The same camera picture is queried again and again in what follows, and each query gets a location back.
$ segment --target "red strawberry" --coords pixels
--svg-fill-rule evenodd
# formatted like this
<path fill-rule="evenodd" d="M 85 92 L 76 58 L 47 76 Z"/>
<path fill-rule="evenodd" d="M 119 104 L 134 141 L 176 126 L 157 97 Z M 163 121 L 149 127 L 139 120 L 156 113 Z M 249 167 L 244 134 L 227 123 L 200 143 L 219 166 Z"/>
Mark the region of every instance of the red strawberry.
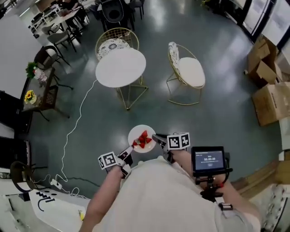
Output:
<path fill-rule="evenodd" d="M 147 131 L 145 130 L 142 134 L 141 134 L 142 137 L 144 138 L 147 138 L 148 134 L 147 134 Z"/>
<path fill-rule="evenodd" d="M 144 148 L 144 147 L 145 147 L 145 143 L 140 143 L 139 146 L 140 146 L 141 148 Z"/>
<path fill-rule="evenodd" d="M 139 141 L 140 141 L 140 143 L 145 143 L 145 138 L 142 137 L 142 136 L 140 136 L 140 137 L 139 137 Z"/>
<path fill-rule="evenodd" d="M 150 143 L 151 142 L 151 138 L 146 138 L 146 143 Z"/>

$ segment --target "white cable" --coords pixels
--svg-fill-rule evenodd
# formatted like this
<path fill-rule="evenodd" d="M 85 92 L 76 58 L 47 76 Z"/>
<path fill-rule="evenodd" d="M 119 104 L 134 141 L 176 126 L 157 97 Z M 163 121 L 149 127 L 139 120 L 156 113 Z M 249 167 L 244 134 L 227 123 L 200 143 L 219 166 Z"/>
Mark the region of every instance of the white cable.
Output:
<path fill-rule="evenodd" d="M 72 130 L 71 132 L 69 132 L 69 133 L 67 134 L 67 142 L 65 143 L 65 145 L 64 145 L 64 147 L 63 147 L 62 163 L 63 163 L 63 159 L 64 159 L 64 156 L 65 156 L 65 147 L 66 147 L 67 144 L 68 144 L 68 136 L 69 136 L 71 133 L 73 133 L 74 130 L 76 129 L 77 124 L 78 124 L 78 121 L 79 121 L 79 120 L 81 119 L 81 117 L 82 117 L 82 105 L 83 105 L 85 99 L 87 98 L 88 93 L 89 93 L 89 92 L 94 88 L 94 85 L 95 85 L 96 81 L 97 81 L 97 80 L 95 80 L 95 81 L 93 82 L 92 87 L 87 91 L 87 93 L 86 93 L 86 95 L 85 95 L 85 97 L 84 97 L 84 99 L 83 99 L 83 101 L 82 101 L 82 103 L 81 103 L 81 106 L 80 106 L 80 116 L 79 116 L 79 118 L 77 119 L 77 122 L 76 122 L 75 127 L 73 128 L 73 130 Z M 64 178 L 62 178 L 62 176 L 60 176 L 59 174 L 56 174 L 56 176 L 55 176 L 55 180 L 56 180 L 56 181 L 57 181 L 57 177 L 60 177 L 64 182 L 67 182 L 67 181 L 68 181 L 68 178 L 66 177 L 66 175 L 65 175 L 64 172 L 63 172 L 63 168 L 64 168 L 64 163 L 63 163 L 63 167 L 62 167 L 62 169 L 61 169 L 61 172 L 62 172 L 62 174 L 64 175 L 64 177 L 65 177 L 66 180 L 65 180 Z M 51 175 L 50 175 L 50 174 L 47 174 L 44 180 L 39 180 L 39 181 L 37 181 L 37 182 L 35 182 L 35 183 L 38 183 L 38 182 L 40 182 L 40 181 L 45 181 L 46 178 L 47 178 L 47 176 L 49 176 L 49 182 L 50 182 Z M 81 198 L 84 198 L 84 199 L 89 199 L 89 198 L 86 198 L 86 197 L 83 196 L 83 195 L 79 195 L 80 189 L 79 189 L 78 187 L 75 187 L 71 192 L 70 192 L 70 191 L 66 191 L 66 190 L 64 190 L 63 188 L 62 188 L 62 190 L 63 190 L 64 192 L 68 193 L 70 196 L 81 197 Z"/>

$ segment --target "display screen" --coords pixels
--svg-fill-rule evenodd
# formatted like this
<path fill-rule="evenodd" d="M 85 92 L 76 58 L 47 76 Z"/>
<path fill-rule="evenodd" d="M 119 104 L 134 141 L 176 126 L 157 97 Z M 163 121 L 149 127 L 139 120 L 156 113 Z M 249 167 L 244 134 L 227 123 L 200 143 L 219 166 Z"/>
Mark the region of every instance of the display screen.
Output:
<path fill-rule="evenodd" d="M 221 168 L 224 168 L 222 151 L 195 152 L 195 170 Z"/>

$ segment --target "white plate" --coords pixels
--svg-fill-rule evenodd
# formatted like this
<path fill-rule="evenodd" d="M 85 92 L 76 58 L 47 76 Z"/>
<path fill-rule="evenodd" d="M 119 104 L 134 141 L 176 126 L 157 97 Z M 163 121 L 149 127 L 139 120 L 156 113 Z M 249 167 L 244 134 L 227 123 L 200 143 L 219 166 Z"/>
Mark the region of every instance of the white plate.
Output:
<path fill-rule="evenodd" d="M 128 142 L 130 145 L 133 144 L 133 141 L 138 139 L 140 135 L 144 132 L 147 131 L 147 138 L 152 139 L 152 135 L 155 134 L 155 131 L 147 125 L 138 125 L 135 126 L 128 135 Z M 150 143 L 146 144 L 144 148 L 141 148 L 140 146 L 134 146 L 134 150 L 139 152 L 139 153 L 146 153 L 148 151 L 151 151 L 155 147 L 156 142 L 154 140 L 151 140 Z"/>

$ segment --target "gray floor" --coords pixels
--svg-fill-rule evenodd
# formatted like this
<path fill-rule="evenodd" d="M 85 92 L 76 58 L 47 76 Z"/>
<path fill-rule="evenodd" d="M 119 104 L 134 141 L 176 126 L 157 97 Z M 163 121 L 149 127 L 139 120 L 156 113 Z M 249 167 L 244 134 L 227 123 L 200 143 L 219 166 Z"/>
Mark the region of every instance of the gray floor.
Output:
<path fill-rule="evenodd" d="M 138 124 L 149 125 L 157 133 L 188 131 L 193 146 L 224 146 L 231 154 L 231 180 L 249 175 L 277 157 L 281 150 L 279 124 L 259 127 L 251 101 L 257 88 L 243 75 L 252 43 L 242 30 L 231 20 L 202 8 L 199 1 L 146 0 L 144 10 L 143 20 L 138 11 L 135 14 L 135 33 L 147 61 L 144 78 L 149 90 L 126 111 L 114 89 L 96 82 L 83 104 L 78 127 L 69 136 L 63 159 L 67 177 L 101 184 L 106 172 L 100 170 L 97 157 L 125 149 L 129 131 Z M 62 83 L 75 88 L 60 88 L 57 101 L 70 119 L 47 111 L 47 122 L 34 113 L 29 133 L 33 159 L 39 165 L 48 163 L 53 176 L 61 172 L 66 134 L 74 128 L 80 104 L 96 79 L 95 44 L 102 26 L 90 17 L 77 53 L 72 48 L 63 51 L 73 68 L 64 64 L 64 71 L 56 65 Z M 171 41 L 187 47 L 203 66 L 206 85 L 200 104 L 177 106 L 167 101 L 166 79 L 172 73 L 167 51 Z M 194 97 L 193 91 L 183 93 Z M 136 163 L 160 154 L 161 148 L 156 146 L 147 154 L 134 152 L 133 159 Z M 78 186 L 87 197 L 97 190 L 81 180 L 69 180 L 63 186 L 66 190 Z"/>

